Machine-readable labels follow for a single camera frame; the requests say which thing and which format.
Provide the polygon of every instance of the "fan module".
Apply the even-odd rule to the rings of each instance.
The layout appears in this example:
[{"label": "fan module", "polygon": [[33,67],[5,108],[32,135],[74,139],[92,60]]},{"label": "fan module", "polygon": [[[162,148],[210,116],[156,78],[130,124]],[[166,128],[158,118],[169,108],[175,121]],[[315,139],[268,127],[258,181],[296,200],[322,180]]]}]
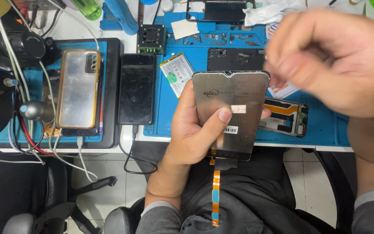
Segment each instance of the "fan module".
[{"label": "fan module", "polygon": [[138,33],[138,49],[141,53],[164,54],[167,29],[163,24],[141,24]]}]

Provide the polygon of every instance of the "green bottle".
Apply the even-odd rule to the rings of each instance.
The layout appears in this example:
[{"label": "green bottle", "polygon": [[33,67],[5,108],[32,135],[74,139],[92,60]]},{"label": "green bottle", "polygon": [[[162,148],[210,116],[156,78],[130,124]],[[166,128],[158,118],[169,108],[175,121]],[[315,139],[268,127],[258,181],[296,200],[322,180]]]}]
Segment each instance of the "green bottle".
[{"label": "green bottle", "polygon": [[98,7],[94,0],[70,0],[76,8],[88,20],[97,20],[101,16],[101,9]]}]

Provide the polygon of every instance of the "phone battery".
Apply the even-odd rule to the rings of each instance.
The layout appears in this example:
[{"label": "phone battery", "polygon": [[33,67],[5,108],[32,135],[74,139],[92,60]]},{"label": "phone battery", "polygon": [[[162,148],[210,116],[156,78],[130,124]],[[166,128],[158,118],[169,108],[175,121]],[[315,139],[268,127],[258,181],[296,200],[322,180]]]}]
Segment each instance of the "phone battery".
[{"label": "phone battery", "polygon": [[193,69],[183,53],[178,55],[172,54],[172,58],[162,62],[160,68],[167,78],[169,85],[174,91],[177,98],[180,98],[188,80],[193,77]]}]

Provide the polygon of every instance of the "desk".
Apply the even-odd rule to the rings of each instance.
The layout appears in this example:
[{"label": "desk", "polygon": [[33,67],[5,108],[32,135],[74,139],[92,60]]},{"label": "desk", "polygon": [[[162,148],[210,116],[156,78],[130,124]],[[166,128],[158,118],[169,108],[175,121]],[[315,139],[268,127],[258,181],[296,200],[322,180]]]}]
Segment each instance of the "desk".
[{"label": "desk", "polygon": [[[129,9],[132,12],[135,20],[138,20],[138,1],[136,0],[127,0],[127,4]],[[154,3],[153,5],[146,5],[144,8],[144,19],[143,22],[145,24],[151,24],[153,21],[153,17],[155,11],[157,9],[158,2]],[[203,3],[195,2],[190,5],[191,11],[201,11],[204,8]],[[185,4],[174,4],[174,12],[182,12],[185,11],[186,5]],[[70,8],[66,8],[68,12],[72,15],[77,17],[79,20],[84,22],[86,26],[92,31],[92,33],[96,37],[100,37],[100,28],[99,22],[101,18],[95,21],[87,20],[80,12],[71,10]],[[47,30],[52,22],[55,10],[49,11],[47,14],[47,25],[44,30]],[[40,21],[39,14],[37,15],[36,22]],[[164,15],[163,11],[159,9],[158,15]],[[35,32],[42,34],[42,31],[36,29]],[[69,15],[60,12],[56,23],[53,29],[47,34],[47,36],[53,37],[55,40],[66,40],[66,39],[82,39],[82,38],[92,38],[90,33],[83,28],[79,22],[71,18]],[[137,35],[127,35],[123,31],[103,31],[103,37],[116,37],[121,40],[121,43],[124,45],[124,53],[136,53],[137,47]],[[139,126],[138,134],[136,140],[139,141],[170,141],[170,138],[166,137],[155,137],[155,136],[144,136],[142,133],[143,126]],[[121,133],[121,145],[126,152],[129,152],[131,147],[131,139],[132,139],[132,126],[126,125],[122,126],[122,133]],[[319,151],[336,151],[336,152],[353,152],[351,147],[341,147],[341,146],[319,146],[319,145],[288,145],[288,144],[269,144],[269,143],[254,143],[257,146],[281,146],[281,147],[302,147],[302,148],[315,148]],[[16,152],[14,149],[1,149],[3,152]],[[64,153],[76,153],[78,152],[77,149],[57,149],[58,152]],[[82,153],[122,153],[118,146],[114,146],[110,149],[82,149]]]}]

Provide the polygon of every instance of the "hand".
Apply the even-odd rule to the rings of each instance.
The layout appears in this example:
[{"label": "hand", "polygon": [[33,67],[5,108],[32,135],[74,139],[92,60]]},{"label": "hand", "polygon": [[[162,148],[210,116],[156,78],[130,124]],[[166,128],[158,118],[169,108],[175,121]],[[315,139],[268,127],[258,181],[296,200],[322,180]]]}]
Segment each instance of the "hand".
[{"label": "hand", "polygon": [[[266,119],[270,115],[270,110],[264,108],[261,118]],[[231,109],[222,107],[200,127],[193,82],[189,80],[172,118],[171,141],[164,157],[175,164],[200,162],[211,144],[223,133],[231,117]]]},{"label": "hand", "polygon": [[328,10],[291,13],[266,52],[270,86],[288,80],[330,109],[374,117],[374,20]]}]

